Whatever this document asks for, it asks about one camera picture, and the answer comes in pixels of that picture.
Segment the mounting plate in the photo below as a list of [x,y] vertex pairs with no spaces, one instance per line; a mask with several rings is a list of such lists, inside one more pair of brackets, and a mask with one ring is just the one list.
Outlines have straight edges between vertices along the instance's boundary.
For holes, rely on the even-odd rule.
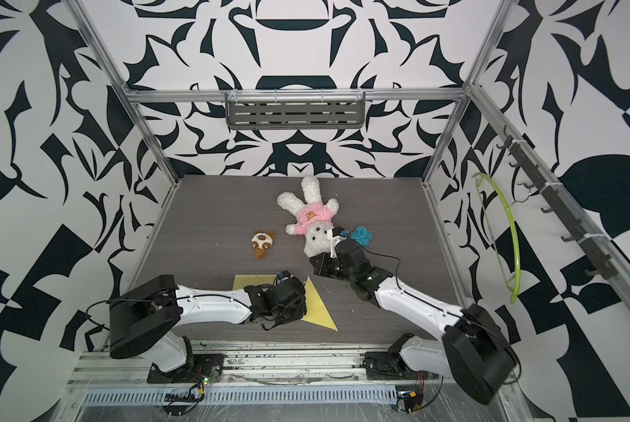
[[164,375],[163,373],[161,373],[156,365],[152,365],[146,382],[148,384],[195,382],[197,381],[198,374],[202,378],[207,377],[218,379],[219,375],[221,374],[222,368],[224,367],[224,359],[226,359],[226,355],[220,353],[194,354],[192,358],[193,369],[191,373],[193,373],[195,376],[192,376],[189,379],[185,380],[173,380],[171,377],[166,376],[166,374]]
[[364,94],[355,100],[322,97],[238,102],[226,96],[226,122],[233,130],[359,129],[364,123]]

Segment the wood grain surface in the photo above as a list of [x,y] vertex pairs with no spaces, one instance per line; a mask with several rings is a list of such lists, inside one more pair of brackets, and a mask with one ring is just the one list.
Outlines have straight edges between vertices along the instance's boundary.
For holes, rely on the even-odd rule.
[[[338,332],[304,321],[269,332],[258,324],[189,324],[176,333],[196,340],[270,342],[392,343],[412,332],[431,338],[411,321],[362,302],[349,284],[313,275],[303,254],[303,236],[285,226],[294,217],[276,203],[292,191],[303,198],[300,178],[187,175],[145,261],[137,284],[173,274],[177,284],[230,290],[236,274],[276,274],[289,270],[312,279],[338,326]],[[451,277],[420,181],[406,179],[320,179],[322,199],[337,198],[333,222],[348,230],[362,225],[373,232],[368,249],[401,258],[399,277],[430,296],[457,303]],[[267,256],[253,256],[256,230],[276,232]],[[395,272],[396,260],[368,255],[375,266]]]

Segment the yellow triangle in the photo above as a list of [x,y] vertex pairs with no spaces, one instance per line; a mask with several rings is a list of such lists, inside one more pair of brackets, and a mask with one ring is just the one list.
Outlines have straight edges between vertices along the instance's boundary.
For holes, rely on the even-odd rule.
[[329,315],[329,311],[326,309],[326,306],[324,306],[322,298],[319,297],[319,293],[317,289],[315,289],[315,285],[310,280],[310,277],[308,277],[308,281],[305,282],[305,307],[308,309],[308,312],[303,317],[303,321],[338,331],[334,320],[331,319],[331,315]]
[[[233,280],[233,290],[242,289],[247,286],[272,284],[274,280],[274,275],[236,275],[235,280]],[[308,312],[303,317],[303,321],[338,331],[336,323],[334,323],[331,315],[329,315],[329,311],[326,309],[324,302],[322,302],[322,298],[319,297],[319,293],[317,289],[315,289],[315,285],[310,280],[310,277],[308,277],[308,280],[305,282],[305,306]]]

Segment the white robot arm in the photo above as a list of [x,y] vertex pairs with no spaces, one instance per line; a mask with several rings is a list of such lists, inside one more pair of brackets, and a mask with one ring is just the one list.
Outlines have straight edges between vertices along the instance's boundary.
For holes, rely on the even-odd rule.
[[288,271],[273,284],[241,290],[198,290],[177,286],[174,276],[160,275],[120,298],[111,300],[111,352],[114,359],[141,356],[173,382],[191,378],[194,368],[190,342],[171,329],[195,322],[245,324],[272,322],[265,330],[302,318],[305,287]]
[[[367,371],[399,378],[412,371],[452,377],[472,398],[488,404],[519,361],[490,315],[477,305],[463,309],[444,303],[372,266],[361,246],[345,234],[342,228],[327,233],[334,253],[310,258],[314,273],[349,282],[362,300],[409,319],[437,339],[432,342],[406,333],[383,359],[365,359]],[[279,273],[272,285],[232,291],[177,286],[173,276],[161,275],[112,300],[110,355],[115,359],[141,355],[168,382],[185,382],[197,367],[190,342],[172,333],[172,328],[194,322],[245,324],[265,319],[272,326],[262,326],[270,330],[306,312],[303,283],[288,271]]]
[[372,266],[342,228],[331,229],[327,237],[335,253],[310,258],[316,275],[349,282],[361,300],[403,316],[438,341],[406,333],[388,349],[387,359],[366,359],[367,370],[395,376],[407,369],[437,373],[454,378],[475,400],[490,402],[519,359],[488,312],[444,303]]

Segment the patterned wallpaper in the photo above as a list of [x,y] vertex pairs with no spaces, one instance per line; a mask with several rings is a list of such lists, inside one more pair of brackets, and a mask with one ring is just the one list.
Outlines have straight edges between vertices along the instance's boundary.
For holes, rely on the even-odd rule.
[[179,174],[420,177],[452,101],[371,101],[360,130],[229,130],[214,103],[142,105]]
[[[141,90],[461,87],[498,3],[84,2],[128,85]],[[180,175],[295,177],[421,176],[452,109],[376,101],[357,131],[235,132],[220,104],[142,108]]]
[[461,86],[498,3],[84,2],[135,89]]
[[0,0],[0,421],[57,402],[168,190],[63,4]]
[[[513,125],[630,259],[630,1],[521,0],[482,78]],[[593,269],[479,110],[470,106],[432,188],[470,294],[522,360],[522,391],[537,421],[630,420],[630,312]],[[511,232],[495,191],[512,207],[522,287],[511,294],[492,238],[513,272]]]
[[630,1],[522,0],[507,29],[484,89],[630,259]]

